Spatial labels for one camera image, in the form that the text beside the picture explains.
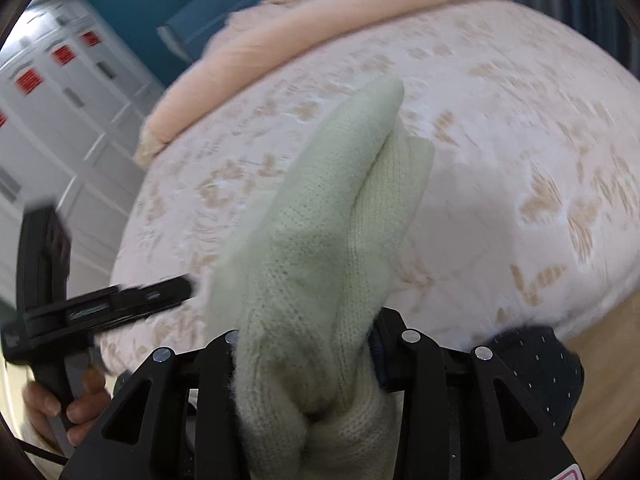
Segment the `person's left hand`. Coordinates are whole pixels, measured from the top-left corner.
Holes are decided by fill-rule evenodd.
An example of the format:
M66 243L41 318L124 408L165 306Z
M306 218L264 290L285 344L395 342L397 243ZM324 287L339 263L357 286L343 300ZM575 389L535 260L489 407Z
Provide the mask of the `person's left hand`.
M66 408L66 416L72 423L67 430L67 439L73 446L80 445L89 430L100 417L107 405L111 402L111 396L106 390L105 375L100 370L90 367L82 378L84 394ZM39 382L28 382L22 390L22 398L25 404L25 414L40 437L57 450L60 448L52 428L49 417L58 417L61 413L61 403Z

